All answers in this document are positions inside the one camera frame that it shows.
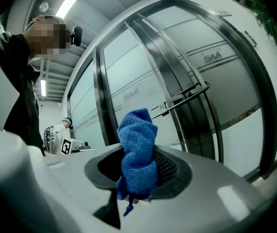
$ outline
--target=black jacket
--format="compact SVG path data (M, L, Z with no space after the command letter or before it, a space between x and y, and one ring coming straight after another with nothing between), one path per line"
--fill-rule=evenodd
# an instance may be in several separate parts
M32 82L36 83L40 71L27 65L29 55L30 49L22 34L10 36L3 33L0 35L0 67L20 94L4 129L19 135L27 145L40 148L44 155L32 87Z

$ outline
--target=blue towel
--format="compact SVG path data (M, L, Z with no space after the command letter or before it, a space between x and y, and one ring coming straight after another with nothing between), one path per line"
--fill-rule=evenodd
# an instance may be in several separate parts
M133 198L145 199L157 187L157 164L153 160L157 130L147 109L126 114L117 130L124 149L117 199L122 200L129 195L130 202L123 216L133 210Z

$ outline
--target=ceiling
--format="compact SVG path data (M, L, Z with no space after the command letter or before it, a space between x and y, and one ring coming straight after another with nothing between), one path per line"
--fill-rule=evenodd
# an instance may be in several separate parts
M45 14L55 15L64 0L36 0L31 19L40 15L39 5L44 1L49 4ZM34 86L38 99L61 102L71 73L90 42L112 19L139 1L141 0L77 0L64 21L70 30L75 25L83 28L81 46L72 45L66 54L55 55L49 60L32 62L36 69L40 70L42 67L41 78L47 81L46 97L41 96L40 82Z

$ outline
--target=fluorescent light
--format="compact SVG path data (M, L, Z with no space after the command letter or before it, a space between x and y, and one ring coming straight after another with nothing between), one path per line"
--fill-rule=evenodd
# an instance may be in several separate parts
M46 96L46 81L41 80L40 86L41 86L41 96L45 97Z
M56 16L64 19L67 12L70 10L70 8L73 6L75 2L76 0L64 0L61 7L57 11Z

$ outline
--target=person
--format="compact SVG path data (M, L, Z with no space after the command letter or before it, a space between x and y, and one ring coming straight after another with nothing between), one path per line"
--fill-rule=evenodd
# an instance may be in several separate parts
M50 127L51 135L49 140L49 146L46 146L46 156L57 155L61 152L64 139L70 138L68 128L72 127L72 120L70 117L64 118L60 123Z
M0 67L19 93L4 125L6 131L19 135L30 146L40 148L39 115L32 83L40 71L30 65L32 60L65 53L70 47L70 32L62 18L39 16L33 19L22 34L0 34Z

